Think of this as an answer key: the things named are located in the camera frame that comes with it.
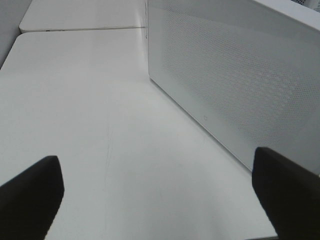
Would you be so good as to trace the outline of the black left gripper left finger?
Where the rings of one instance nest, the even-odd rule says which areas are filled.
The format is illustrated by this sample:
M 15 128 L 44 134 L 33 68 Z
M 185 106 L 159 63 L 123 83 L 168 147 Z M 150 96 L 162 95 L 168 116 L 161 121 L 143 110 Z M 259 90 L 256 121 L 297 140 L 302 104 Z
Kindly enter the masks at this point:
M 46 156 L 0 187 L 0 238 L 45 239 L 64 197 L 57 156 Z

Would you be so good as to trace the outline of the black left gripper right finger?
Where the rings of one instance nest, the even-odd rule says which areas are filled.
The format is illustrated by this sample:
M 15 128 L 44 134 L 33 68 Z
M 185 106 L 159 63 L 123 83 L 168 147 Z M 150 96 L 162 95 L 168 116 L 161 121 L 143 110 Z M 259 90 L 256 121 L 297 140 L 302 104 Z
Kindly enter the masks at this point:
M 268 147 L 257 147 L 251 182 L 279 239 L 320 238 L 318 175 Z

